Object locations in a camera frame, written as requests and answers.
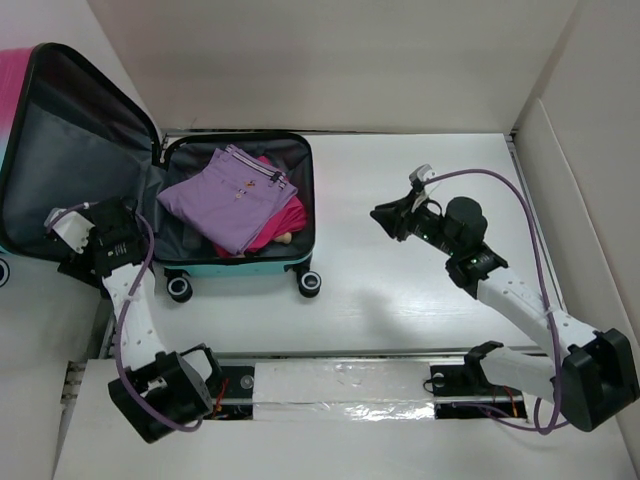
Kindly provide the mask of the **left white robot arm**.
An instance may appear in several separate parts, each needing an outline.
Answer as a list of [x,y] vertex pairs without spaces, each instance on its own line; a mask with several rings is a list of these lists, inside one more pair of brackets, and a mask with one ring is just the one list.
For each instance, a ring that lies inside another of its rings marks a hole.
[[148,221],[125,200],[112,198],[55,208],[45,228],[88,258],[111,300],[118,376],[108,393],[114,405],[148,444],[176,431],[197,431],[226,381],[209,347],[171,351],[154,323],[155,238]]

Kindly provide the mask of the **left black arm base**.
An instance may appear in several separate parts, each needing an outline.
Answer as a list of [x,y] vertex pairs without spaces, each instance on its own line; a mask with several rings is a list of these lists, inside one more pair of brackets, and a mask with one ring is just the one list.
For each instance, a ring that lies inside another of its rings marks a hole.
[[239,421],[253,418],[255,368],[251,365],[222,365],[222,379],[212,390],[213,411],[206,420]]

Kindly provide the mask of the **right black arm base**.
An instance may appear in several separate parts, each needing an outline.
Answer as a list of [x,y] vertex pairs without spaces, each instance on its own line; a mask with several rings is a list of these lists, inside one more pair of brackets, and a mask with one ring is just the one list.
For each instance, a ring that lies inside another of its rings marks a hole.
[[528,419],[521,391],[489,383],[480,369],[480,360],[498,347],[503,344],[488,341],[472,348],[461,364],[430,367],[423,389],[435,399],[437,420]]

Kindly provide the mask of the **beige makeup sponge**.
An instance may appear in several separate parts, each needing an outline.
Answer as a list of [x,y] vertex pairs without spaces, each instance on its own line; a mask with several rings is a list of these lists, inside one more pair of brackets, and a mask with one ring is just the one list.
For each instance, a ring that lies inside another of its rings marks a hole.
[[282,235],[279,235],[279,236],[275,237],[273,239],[273,241],[276,242],[276,243],[279,243],[279,244],[288,245],[288,244],[291,243],[292,237],[293,237],[293,235],[292,235],[291,232],[286,232],[286,233],[284,233]]

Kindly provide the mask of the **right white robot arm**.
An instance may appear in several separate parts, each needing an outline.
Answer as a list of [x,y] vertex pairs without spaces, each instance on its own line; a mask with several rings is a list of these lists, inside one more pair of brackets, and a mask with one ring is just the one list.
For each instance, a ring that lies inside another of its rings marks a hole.
[[527,392],[553,415],[590,432],[636,402],[639,380],[631,343],[615,328],[599,331],[557,309],[522,281],[485,242],[488,222],[473,199],[456,197],[437,213],[429,201],[405,197],[370,213],[392,239],[415,236],[447,255],[451,281],[498,312],[544,351],[532,357],[497,341],[465,356],[462,381],[474,393],[494,385]]

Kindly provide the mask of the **purple shorts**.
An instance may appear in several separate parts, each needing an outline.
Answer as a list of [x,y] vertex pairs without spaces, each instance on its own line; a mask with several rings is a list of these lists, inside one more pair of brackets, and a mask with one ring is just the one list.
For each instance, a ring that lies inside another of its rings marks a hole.
[[277,167],[231,144],[157,200],[174,217],[232,255],[244,253],[298,193]]

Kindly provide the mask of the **pink and teal kids suitcase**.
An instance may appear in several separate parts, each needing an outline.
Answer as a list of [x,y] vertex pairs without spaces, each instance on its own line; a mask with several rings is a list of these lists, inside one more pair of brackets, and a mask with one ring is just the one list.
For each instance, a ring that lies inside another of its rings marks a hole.
[[[213,242],[157,200],[164,189],[201,172],[214,151],[235,145],[277,167],[297,187],[308,214],[290,244],[253,255],[219,257]],[[151,118],[73,48],[44,43],[1,53],[1,248],[54,261],[70,252],[44,222],[54,208],[121,198],[153,229],[154,259],[176,302],[193,294],[196,276],[291,271],[299,292],[316,296],[310,263],[316,236],[310,144],[287,132],[214,133],[161,144]]]

